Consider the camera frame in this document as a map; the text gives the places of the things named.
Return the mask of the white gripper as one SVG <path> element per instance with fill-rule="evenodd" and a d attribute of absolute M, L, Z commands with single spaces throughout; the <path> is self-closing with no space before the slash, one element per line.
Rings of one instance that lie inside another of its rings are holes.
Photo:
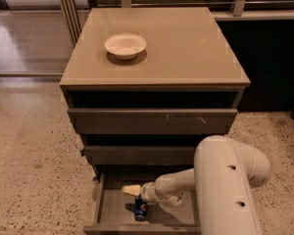
<path fill-rule="evenodd" d="M 161 201 L 156 194 L 154 182 L 145 183 L 142 187 L 140 185 L 125 185 L 122 188 L 122 192 L 131 196 L 139 196 L 141 194 L 142 199 L 148 203 L 159 203 Z"/>

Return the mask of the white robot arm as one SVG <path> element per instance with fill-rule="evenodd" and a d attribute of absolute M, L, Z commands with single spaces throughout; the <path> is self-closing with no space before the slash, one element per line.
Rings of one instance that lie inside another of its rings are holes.
<path fill-rule="evenodd" d="M 179 206 L 185 192 L 196 193 L 202 235 L 264 235 L 251 189 L 270 177 L 270 161 L 259 149 L 225 136 L 209 136 L 197 146 L 194 167 L 122 188 L 152 204 Z"/>

